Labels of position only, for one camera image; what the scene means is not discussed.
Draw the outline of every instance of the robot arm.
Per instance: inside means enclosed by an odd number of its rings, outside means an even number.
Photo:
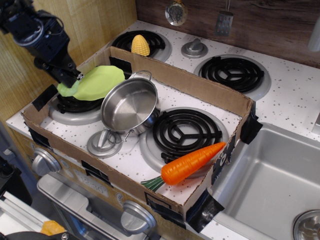
[[[83,75],[68,54],[70,38],[56,16],[35,11],[32,0],[0,0],[0,29],[34,57],[37,68],[68,88]]]

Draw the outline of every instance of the black burner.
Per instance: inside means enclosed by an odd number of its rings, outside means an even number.
[[[249,60],[216,56],[202,66],[200,76],[246,93],[262,83],[264,73]]]
[[[183,126],[190,126],[198,133],[184,133],[181,128]],[[193,109],[164,111],[153,126],[154,141],[164,151],[161,157],[166,164],[195,150],[218,143],[221,137],[222,132],[215,122],[204,113]],[[187,144],[187,139],[194,141]]]
[[[163,39],[152,31],[138,30],[138,31],[128,31],[120,36],[118,36],[112,43],[112,46],[119,49],[124,49],[131,52],[131,44],[136,35],[142,35],[147,43],[149,44],[150,54],[152,56],[158,49],[165,49],[166,44]]]
[[[83,101],[73,96],[64,97],[57,96],[59,103],[56,105],[59,112],[64,113],[84,113],[92,109],[98,108],[103,102],[103,98],[94,101]]]

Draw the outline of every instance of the toy spatula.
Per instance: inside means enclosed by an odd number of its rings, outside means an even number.
[[[225,2],[225,11],[220,11],[214,29],[215,36],[226,36],[228,37],[231,31],[232,20],[234,15],[229,12],[230,1],[227,6],[228,0]]]

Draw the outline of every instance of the oven door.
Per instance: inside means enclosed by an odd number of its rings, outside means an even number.
[[[64,177],[61,175],[54,176],[64,182]],[[50,200],[64,221],[64,227],[77,238],[81,240],[163,239],[151,231],[129,234],[121,225],[121,211],[82,187],[75,184],[70,187],[55,177],[49,174],[43,176],[38,181],[37,187]]]

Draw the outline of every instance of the orange carrot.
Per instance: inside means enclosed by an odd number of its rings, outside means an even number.
[[[169,185],[178,184],[203,167],[225,145],[225,142],[219,142],[184,155],[164,165],[161,169],[161,176],[148,181],[142,181],[141,184],[152,191],[156,191],[164,183]]]

